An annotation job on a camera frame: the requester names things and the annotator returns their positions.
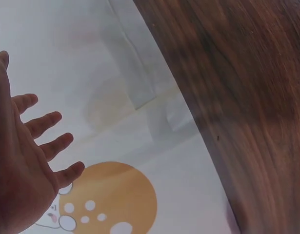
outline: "printed illustration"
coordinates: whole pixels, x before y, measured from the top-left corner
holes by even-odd
[[[132,166],[103,162],[61,189],[37,225],[74,234],[146,234],[157,213],[155,190]]]

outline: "cartoon face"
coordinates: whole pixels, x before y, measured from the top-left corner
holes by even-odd
[[[48,228],[60,228],[59,199],[60,195],[57,195],[46,213],[36,222],[37,225]]]
[[[66,188],[60,189],[59,194],[56,196],[54,201],[44,215],[36,222],[36,225],[47,227],[47,228],[61,228],[60,223],[64,221],[60,216],[60,196],[68,194],[73,187],[73,184],[70,184]]]
[[[143,173],[104,162],[86,168],[73,185],[60,190],[37,224],[74,234],[143,234],[156,212],[156,194]]]

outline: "brown wooden surface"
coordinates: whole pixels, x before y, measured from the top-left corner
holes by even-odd
[[[244,234],[300,234],[300,0],[134,0]]]

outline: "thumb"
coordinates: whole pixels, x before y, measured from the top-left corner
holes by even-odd
[[[8,68],[9,65],[9,54],[6,51],[0,52],[0,62],[4,65],[5,69]]]

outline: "hand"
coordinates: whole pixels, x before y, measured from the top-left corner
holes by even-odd
[[[73,141],[71,134],[38,146],[34,139],[61,120],[59,112],[22,123],[20,114],[38,102],[34,94],[10,97],[6,69],[9,55],[0,52],[0,234],[19,233],[48,209],[59,189],[84,170],[75,163],[53,172],[48,162]]]

